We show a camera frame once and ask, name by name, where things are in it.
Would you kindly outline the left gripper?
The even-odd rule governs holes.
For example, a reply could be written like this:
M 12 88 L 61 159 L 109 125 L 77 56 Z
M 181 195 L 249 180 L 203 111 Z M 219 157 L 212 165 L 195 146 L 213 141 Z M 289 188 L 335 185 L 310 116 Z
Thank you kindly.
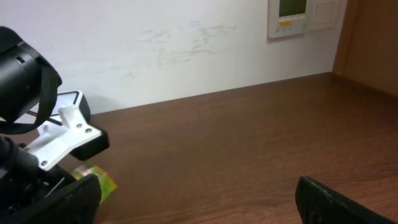
M 33 155 L 1 163 L 1 214 L 10 215 L 75 181 L 59 166 L 44 171 Z

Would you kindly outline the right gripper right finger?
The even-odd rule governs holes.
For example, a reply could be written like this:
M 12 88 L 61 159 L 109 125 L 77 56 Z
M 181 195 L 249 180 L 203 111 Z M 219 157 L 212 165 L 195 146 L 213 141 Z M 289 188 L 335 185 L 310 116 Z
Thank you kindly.
M 303 224 L 396 224 L 309 176 L 299 178 L 295 203 Z

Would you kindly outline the green juice carton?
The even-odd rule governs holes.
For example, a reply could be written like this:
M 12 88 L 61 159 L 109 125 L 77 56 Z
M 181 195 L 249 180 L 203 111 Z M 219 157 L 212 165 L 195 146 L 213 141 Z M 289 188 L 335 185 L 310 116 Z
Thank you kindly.
M 76 179 L 82 179 L 89 174 L 95 174 L 98 177 L 101 187 L 101 201 L 100 205 L 118 188 L 115 181 L 102 168 L 89 163 L 84 163 L 70 172 Z

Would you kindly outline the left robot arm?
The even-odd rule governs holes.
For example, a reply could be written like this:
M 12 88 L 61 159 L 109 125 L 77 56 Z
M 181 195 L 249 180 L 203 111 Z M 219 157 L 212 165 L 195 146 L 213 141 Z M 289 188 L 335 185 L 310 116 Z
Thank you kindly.
M 62 79 L 38 51 L 8 27 L 1 27 L 1 218 L 78 181 L 57 167 L 39 168 L 38 158 L 12 135 L 25 134 L 44 122 L 54 123 L 53 109 Z

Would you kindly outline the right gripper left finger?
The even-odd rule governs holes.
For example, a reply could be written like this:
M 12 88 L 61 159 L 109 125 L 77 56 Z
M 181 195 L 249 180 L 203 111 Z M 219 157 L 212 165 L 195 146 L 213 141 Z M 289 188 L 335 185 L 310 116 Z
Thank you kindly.
M 97 175 L 89 174 L 11 215 L 1 224 L 92 224 L 101 201 Z

